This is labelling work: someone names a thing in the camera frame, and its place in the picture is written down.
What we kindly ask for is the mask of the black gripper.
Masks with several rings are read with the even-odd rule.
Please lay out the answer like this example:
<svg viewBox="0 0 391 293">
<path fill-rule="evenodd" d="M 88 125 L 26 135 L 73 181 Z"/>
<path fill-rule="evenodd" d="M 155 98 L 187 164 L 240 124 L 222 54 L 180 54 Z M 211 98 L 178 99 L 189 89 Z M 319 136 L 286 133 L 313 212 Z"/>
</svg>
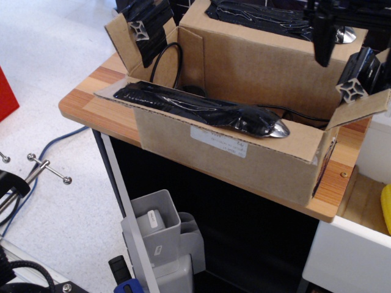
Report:
<svg viewBox="0 0 391 293">
<path fill-rule="evenodd" d="M 308 1 L 304 15 L 313 26 L 315 60 L 327 67 L 335 46 L 334 25 L 390 29 L 390 1 Z"/>
</svg>

